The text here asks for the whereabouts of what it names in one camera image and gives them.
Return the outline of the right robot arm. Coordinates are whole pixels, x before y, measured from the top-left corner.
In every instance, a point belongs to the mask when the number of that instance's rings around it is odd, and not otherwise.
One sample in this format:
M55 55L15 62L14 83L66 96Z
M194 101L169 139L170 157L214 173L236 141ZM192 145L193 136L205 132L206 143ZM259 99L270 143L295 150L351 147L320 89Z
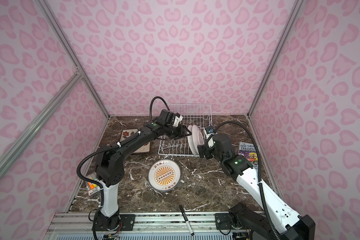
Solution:
M258 214L244 203L229 209L233 219L241 226L250 228L267 240L314 239L314 220L295 211L261 180L260 170L255 169L243 155L235 153L228 135L216 134L209 141L195 137L193 144L201 158L216 159L223 172L239 183L264 210L263 215Z

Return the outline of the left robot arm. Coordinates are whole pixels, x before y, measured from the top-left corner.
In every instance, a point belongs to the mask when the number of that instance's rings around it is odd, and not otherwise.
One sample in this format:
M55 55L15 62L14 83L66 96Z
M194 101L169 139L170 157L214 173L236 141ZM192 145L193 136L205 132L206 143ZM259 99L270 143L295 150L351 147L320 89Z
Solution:
M165 136L169 139L182 139L191 135L186 125L181 123L182 116L169 110L148 121L136 133L117 143L109 150L103 149L102 158L96 161L95 172L100 181L102 193L101 214L113 218L119 214L118 188L124 177L124 160L136 150L152 141Z

